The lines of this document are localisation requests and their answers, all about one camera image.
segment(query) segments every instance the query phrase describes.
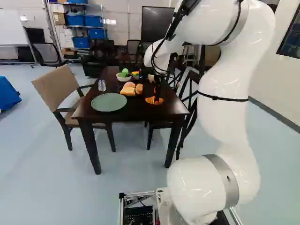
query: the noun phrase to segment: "bowl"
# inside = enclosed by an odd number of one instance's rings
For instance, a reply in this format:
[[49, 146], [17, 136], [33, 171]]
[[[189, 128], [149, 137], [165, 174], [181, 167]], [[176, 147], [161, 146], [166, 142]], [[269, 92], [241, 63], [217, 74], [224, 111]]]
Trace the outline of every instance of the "bowl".
[[121, 73], [117, 73], [117, 79], [118, 79], [118, 81], [120, 81], [120, 82], [127, 82], [127, 81], [130, 81], [131, 76], [128, 76], [128, 77], [120, 77], [119, 74], [121, 74]]
[[135, 79], [135, 80], [138, 80], [138, 79], [140, 79], [140, 74], [137, 74], [137, 75], [133, 75], [133, 74], [131, 74], [132, 75], [132, 77]]

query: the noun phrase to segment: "floor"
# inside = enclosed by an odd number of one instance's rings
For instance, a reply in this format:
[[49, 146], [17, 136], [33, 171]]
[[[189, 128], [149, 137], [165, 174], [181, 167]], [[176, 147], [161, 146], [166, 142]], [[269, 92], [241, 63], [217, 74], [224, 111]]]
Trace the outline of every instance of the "floor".
[[[63, 132], [30, 81], [51, 67], [0, 66], [21, 93], [23, 101], [0, 114], [0, 224], [3, 225], [114, 225], [118, 193], [149, 191], [166, 186], [163, 167], [169, 129], [154, 131], [146, 150], [147, 129], [142, 123], [113, 126], [117, 152], [112, 153], [106, 132], [96, 141], [103, 173], [96, 176], [79, 129], [72, 131], [69, 152]], [[92, 83], [81, 66], [72, 65], [80, 85]], [[72, 94], [63, 106], [77, 98]], [[281, 225], [299, 220], [299, 134], [249, 103], [248, 135], [262, 174], [259, 195], [236, 207], [244, 225]], [[218, 143], [196, 123], [181, 157], [213, 153]]]

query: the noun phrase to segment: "television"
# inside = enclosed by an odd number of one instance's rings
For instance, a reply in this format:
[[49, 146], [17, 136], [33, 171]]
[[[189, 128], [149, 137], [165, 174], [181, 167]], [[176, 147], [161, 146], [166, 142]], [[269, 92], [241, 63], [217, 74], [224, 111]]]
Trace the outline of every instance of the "television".
[[172, 22], [174, 8], [142, 7], [142, 42], [156, 42], [165, 37]]

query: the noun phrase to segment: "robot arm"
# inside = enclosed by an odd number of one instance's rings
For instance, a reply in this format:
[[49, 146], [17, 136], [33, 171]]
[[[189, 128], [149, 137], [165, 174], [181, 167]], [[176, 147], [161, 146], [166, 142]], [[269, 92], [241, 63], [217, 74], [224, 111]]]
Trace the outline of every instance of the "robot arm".
[[[200, 81], [198, 97], [200, 123], [220, 147], [215, 155], [178, 160], [167, 173], [172, 202], [190, 225], [209, 224], [216, 212], [257, 195], [260, 174], [246, 133], [246, 101], [250, 78], [275, 28], [273, 11], [258, 0], [191, 2], [180, 2], [175, 11], [185, 13], [144, 57], [146, 66], [162, 72], [184, 41], [221, 47], [221, 58]], [[186, 3], [191, 10], [182, 10]]]

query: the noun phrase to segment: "plate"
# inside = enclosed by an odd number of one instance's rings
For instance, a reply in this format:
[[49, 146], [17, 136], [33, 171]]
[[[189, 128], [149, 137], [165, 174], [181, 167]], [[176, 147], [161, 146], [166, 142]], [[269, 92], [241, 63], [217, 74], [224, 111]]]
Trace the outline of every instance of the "plate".
[[90, 105], [93, 109], [101, 112], [113, 112], [123, 108], [127, 98], [118, 93], [106, 93], [95, 97]]

